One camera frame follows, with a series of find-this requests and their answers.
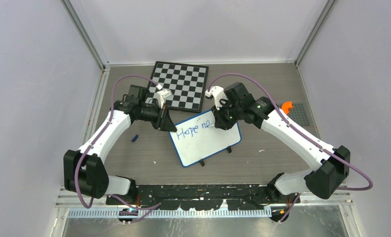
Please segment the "whiteboard with blue frame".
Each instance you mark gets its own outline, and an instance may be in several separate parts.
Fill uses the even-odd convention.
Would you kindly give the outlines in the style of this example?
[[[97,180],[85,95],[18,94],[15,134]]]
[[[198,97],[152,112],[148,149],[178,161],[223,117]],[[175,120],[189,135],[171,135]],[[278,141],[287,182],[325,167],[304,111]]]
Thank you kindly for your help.
[[[229,130],[214,127],[212,111],[204,111],[175,125],[169,136],[182,166],[188,167],[225,151],[242,140],[239,124]]]

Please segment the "blue marker cap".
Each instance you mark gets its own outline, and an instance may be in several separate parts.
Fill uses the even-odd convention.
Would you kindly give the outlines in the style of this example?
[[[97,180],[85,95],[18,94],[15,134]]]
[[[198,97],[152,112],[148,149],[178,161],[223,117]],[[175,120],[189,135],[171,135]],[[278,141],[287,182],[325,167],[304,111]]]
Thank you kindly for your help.
[[[132,142],[135,142],[137,139],[138,139],[138,134],[136,134],[136,135],[131,139],[131,141],[132,141]]]

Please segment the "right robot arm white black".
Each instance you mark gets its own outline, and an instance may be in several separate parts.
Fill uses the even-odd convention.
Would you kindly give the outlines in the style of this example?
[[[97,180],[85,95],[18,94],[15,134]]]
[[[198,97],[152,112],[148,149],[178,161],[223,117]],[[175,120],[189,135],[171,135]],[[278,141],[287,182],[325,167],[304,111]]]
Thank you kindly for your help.
[[[244,121],[261,129],[287,145],[309,166],[296,173],[279,173],[268,184],[268,197],[281,202],[289,194],[311,192],[321,199],[329,199],[347,178],[350,151],[327,144],[296,124],[284,112],[275,107],[265,96],[255,99],[241,82],[227,88],[213,86],[205,97],[214,100],[211,108],[214,127],[231,129],[238,121]]]

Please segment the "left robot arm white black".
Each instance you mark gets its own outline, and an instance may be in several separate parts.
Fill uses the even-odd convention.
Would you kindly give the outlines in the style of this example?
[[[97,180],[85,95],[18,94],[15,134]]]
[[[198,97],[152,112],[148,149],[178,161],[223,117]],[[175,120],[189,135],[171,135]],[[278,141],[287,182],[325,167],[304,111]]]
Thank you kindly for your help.
[[[75,192],[82,205],[90,208],[91,200],[105,195],[118,195],[125,204],[136,201],[137,191],[132,178],[108,175],[104,162],[119,137],[137,120],[149,122],[158,131],[176,132],[165,104],[172,95],[169,89],[157,87],[154,99],[147,103],[149,90],[131,85],[122,100],[113,102],[104,123],[77,150],[68,150],[63,157],[64,187]]]

